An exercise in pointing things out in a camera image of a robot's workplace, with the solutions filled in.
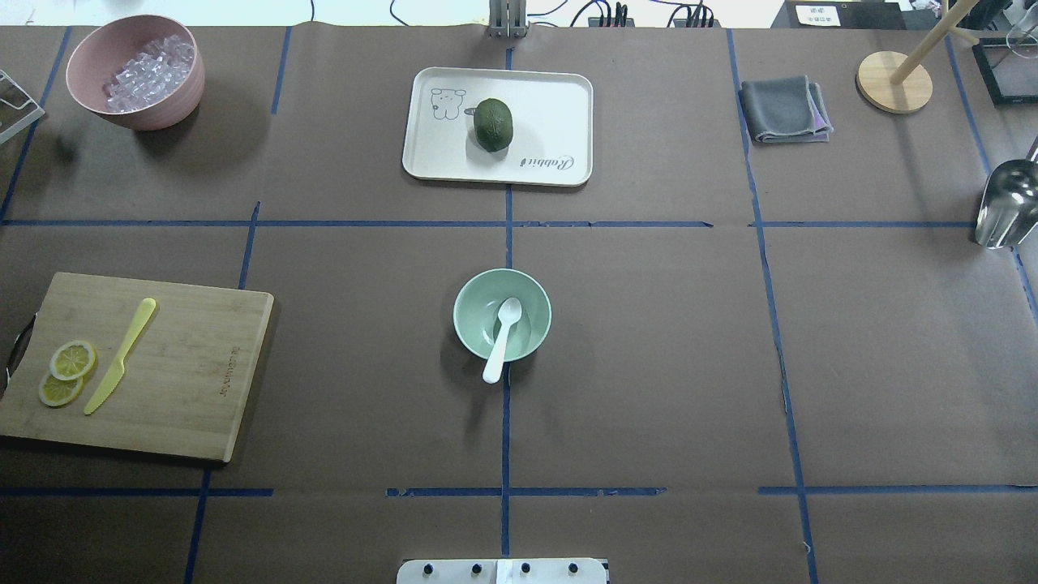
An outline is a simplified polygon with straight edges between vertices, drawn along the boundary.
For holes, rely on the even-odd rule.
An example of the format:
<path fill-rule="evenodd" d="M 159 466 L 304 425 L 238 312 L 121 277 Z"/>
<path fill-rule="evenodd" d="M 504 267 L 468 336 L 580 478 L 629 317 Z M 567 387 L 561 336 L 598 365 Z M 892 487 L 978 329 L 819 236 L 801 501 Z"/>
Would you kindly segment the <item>white plastic spoon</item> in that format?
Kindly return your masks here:
<path fill-rule="evenodd" d="M 482 380 L 486 384 L 496 384 L 503 376 L 508 335 L 521 315 L 522 304 L 518 297 L 508 297 L 498 309 L 497 321 L 500 323 L 500 328 L 498 328 L 486 365 L 483 367 Z"/>

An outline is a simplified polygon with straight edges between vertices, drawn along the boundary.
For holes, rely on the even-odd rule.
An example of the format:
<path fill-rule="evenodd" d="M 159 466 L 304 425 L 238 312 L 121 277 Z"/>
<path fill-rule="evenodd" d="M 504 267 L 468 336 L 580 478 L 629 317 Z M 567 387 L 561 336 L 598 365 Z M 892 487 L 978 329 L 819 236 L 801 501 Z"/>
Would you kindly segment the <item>green bowl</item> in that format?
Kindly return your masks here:
<path fill-rule="evenodd" d="M 453 328 L 462 345 L 488 359 L 500 329 L 498 311 L 515 297 L 522 314 L 509 330 L 504 361 L 519 361 L 540 347 L 552 325 L 550 299 L 540 282 L 510 268 L 479 273 L 463 285 L 453 303 Z"/>

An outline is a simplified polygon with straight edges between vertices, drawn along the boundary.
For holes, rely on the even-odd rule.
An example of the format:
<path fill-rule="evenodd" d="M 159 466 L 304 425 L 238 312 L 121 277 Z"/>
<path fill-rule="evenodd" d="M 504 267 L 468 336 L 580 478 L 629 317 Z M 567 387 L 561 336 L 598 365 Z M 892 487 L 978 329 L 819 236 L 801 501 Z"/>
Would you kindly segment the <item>pink bowl with ice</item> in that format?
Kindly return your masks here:
<path fill-rule="evenodd" d="M 115 126 L 155 131 L 185 119 L 204 91 L 193 34 L 159 15 L 127 16 L 92 31 L 66 68 L 70 94 Z"/>

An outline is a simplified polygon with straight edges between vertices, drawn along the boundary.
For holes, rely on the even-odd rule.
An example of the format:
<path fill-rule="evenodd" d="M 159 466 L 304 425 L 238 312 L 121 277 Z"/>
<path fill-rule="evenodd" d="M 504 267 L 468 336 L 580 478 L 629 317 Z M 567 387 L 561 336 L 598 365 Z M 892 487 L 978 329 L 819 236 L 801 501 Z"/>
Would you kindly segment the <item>cream rabbit tray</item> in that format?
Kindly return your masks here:
<path fill-rule="evenodd" d="M 499 152 L 483 149 L 474 129 L 475 107 L 489 98 L 506 103 L 514 121 Z M 586 77 L 428 67 L 413 79 L 401 165 L 420 180 L 576 187 L 592 174 L 593 129 Z"/>

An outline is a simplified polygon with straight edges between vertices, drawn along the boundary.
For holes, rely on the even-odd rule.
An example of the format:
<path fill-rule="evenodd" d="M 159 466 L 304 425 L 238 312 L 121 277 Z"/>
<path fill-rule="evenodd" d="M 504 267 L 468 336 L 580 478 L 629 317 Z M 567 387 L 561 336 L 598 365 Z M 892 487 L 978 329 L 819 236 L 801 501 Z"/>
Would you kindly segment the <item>green lime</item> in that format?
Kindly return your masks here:
<path fill-rule="evenodd" d="M 514 140 L 514 118 L 502 100 L 488 98 L 474 108 L 474 133 L 477 143 L 487 152 L 500 152 Z"/>

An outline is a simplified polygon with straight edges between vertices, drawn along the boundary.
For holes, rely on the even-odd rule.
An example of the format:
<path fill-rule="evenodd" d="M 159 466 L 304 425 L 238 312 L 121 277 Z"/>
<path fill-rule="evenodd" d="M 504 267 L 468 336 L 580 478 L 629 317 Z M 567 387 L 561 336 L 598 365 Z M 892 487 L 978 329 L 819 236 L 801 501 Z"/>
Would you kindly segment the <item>black power strip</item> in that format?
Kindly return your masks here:
<path fill-rule="evenodd" d="M 714 28 L 717 19 L 704 1 L 678 3 L 668 16 L 671 28 Z"/>
<path fill-rule="evenodd" d="M 633 28 L 637 25 L 629 13 L 628 4 L 620 1 L 593 1 L 582 8 L 581 15 L 592 7 L 599 13 L 588 16 L 590 28 Z"/>

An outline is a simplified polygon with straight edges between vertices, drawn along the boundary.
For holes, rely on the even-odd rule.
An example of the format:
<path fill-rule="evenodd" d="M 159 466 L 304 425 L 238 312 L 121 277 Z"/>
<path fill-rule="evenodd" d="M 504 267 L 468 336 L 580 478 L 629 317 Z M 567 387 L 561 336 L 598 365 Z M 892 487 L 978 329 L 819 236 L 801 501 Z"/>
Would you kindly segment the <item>folded grey cloth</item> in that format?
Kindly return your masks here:
<path fill-rule="evenodd" d="M 761 144 L 828 143 L 834 126 L 821 86 L 807 76 L 746 80 L 739 88 L 752 140 Z"/>

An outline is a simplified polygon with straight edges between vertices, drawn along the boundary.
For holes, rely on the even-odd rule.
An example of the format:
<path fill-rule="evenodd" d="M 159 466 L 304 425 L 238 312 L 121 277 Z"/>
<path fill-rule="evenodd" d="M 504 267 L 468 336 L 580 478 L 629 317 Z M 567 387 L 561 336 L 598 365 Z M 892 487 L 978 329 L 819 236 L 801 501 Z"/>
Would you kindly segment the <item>wooden cutting board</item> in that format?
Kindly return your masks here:
<path fill-rule="evenodd" d="M 85 414 L 146 297 L 157 307 L 125 376 Z M 229 462 L 273 307 L 266 291 L 56 273 L 3 396 L 2 434 Z M 45 406 L 37 390 L 49 359 L 73 340 L 93 344 L 97 368 L 74 402 Z"/>

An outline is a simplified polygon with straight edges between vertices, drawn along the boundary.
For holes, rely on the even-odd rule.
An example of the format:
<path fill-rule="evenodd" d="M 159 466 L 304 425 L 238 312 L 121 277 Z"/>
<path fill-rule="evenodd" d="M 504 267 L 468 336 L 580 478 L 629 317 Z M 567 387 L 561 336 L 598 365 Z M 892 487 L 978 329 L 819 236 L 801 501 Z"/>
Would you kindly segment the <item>black box with label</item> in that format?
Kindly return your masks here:
<path fill-rule="evenodd" d="M 771 28 L 906 30 L 897 2 L 783 1 Z"/>

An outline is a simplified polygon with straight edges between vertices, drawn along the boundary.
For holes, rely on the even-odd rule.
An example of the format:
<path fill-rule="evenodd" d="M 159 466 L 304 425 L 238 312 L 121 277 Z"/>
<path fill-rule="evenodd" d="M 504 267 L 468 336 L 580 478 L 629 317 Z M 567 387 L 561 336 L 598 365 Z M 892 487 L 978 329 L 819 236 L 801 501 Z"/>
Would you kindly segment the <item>wooden mug tree stand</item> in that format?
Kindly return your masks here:
<path fill-rule="evenodd" d="M 922 66 L 923 60 L 949 34 L 963 38 L 968 45 L 980 41 L 974 33 L 958 27 L 976 4 L 976 1 L 957 1 L 949 7 L 943 1 L 943 17 L 908 55 L 885 49 L 866 57 L 856 71 L 861 96 L 890 114 L 922 110 L 930 102 L 933 88 L 930 74 Z"/>

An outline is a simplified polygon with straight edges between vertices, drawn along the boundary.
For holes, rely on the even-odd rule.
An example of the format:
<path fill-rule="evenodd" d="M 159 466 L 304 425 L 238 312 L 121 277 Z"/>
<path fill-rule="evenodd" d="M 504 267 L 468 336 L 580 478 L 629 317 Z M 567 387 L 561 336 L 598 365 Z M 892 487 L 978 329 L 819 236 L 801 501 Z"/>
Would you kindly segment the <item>yellow plastic knife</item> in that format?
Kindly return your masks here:
<path fill-rule="evenodd" d="M 95 413 L 114 394 L 127 370 L 127 355 L 135 346 L 138 337 L 144 332 L 157 309 L 158 302 L 153 297 L 144 297 L 138 304 L 130 324 L 127 325 L 122 341 L 120 341 L 120 344 L 116 349 L 112 362 L 108 366 L 106 373 L 101 377 L 99 387 L 97 387 L 93 395 L 90 396 L 88 404 L 85 404 L 85 407 L 83 407 L 83 414 L 90 415 Z"/>

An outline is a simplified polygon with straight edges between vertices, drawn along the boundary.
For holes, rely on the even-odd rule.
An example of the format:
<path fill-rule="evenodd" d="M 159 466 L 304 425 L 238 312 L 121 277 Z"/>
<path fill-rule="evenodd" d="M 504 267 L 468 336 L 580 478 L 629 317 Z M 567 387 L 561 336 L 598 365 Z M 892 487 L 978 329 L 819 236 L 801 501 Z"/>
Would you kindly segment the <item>metal scoop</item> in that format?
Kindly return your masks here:
<path fill-rule="evenodd" d="M 988 249 L 1016 247 L 1037 221 L 1037 141 L 1023 158 L 998 164 L 987 178 L 976 215 L 974 240 Z"/>

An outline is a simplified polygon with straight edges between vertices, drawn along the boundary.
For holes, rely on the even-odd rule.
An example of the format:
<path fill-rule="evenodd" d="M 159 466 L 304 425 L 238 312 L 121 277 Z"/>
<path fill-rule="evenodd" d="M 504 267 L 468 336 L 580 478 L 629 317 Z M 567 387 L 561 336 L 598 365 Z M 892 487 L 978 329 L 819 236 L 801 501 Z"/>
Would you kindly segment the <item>black glass rack tray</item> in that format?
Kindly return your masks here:
<path fill-rule="evenodd" d="M 972 47 L 972 55 L 994 105 L 1037 103 L 1037 41 L 1034 36 L 981 38 Z"/>

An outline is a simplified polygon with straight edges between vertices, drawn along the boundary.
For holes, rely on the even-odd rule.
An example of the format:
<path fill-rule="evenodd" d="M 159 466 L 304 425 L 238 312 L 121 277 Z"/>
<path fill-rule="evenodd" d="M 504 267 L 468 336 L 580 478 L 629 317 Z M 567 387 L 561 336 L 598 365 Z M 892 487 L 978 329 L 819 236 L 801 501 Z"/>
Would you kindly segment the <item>aluminium frame post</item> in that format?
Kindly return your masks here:
<path fill-rule="evenodd" d="M 490 0 L 488 8 L 489 37 L 523 38 L 529 33 L 526 0 Z"/>

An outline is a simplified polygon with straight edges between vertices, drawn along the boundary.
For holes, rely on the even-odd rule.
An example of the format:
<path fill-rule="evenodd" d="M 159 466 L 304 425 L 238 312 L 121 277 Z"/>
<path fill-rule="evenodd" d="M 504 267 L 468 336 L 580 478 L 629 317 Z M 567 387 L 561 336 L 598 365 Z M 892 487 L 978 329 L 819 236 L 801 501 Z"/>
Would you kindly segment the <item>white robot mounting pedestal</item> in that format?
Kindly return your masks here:
<path fill-rule="evenodd" d="M 413 559 L 397 583 L 609 583 L 606 560 L 590 557 Z"/>

